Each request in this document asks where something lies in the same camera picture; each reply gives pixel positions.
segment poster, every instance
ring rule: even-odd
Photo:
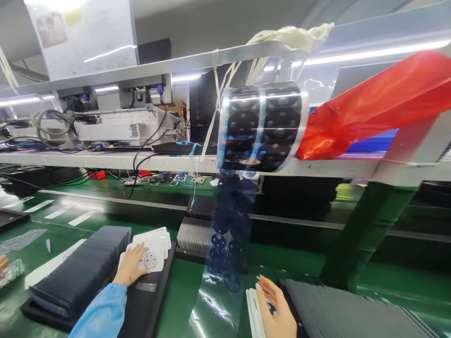
[[[130,0],[24,0],[50,80],[139,64]]]

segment red plastic bag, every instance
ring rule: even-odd
[[[451,109],[451,59],[423,51],[344,92],[310,117],[296,153],[324,160],[350,145]]]

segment blue protective gown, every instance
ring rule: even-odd
[[[89,304],[69,338],[117,338],[124,324],[127,288],[108,284]]]

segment human hand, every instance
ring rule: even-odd
[[[0,274],[6,269],[9,264],[9,259],[7,256],[0,256]]]
[[[142,275],[150,273],[147,269],[138,269],[138,263],[141,260],[143,254],[149,248],[144,247],[144,243],[137,245],[133,250],[130,251],[128,248],[125,253],[122,264],[114,277],[113,283],[118,283],[129,287],[132,285],[139,277]]]
[[[297,324],[282,290],[262,275],[260,275],[260,284],[255,284],[255,287],[266,338],[296,338]],[[271,314],[265,298],[276,307],[277,316]]]

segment blue wire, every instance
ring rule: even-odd
[[[193,193],[193,201],[191,202],[191,208],[193,208],[194,205],[194,199],[196,197],[196,167],[194,166],[194,161],[193,161],[193,156],[194,156],[194,152],[196,151],[196,147],[197,146],[202,146],[199,143],[193,143],[193,142],[189,142],[189,141],[180,141],[180,142],[176,142],[176,144],[181,145],[181,146],[186,146],[187,144],[192,144],[193,145],[193,149],[191,150],[191,152],[189,153],[189,157],[191,157],[191,164],[193,165],[193,173],[194,173],[194,193]]]

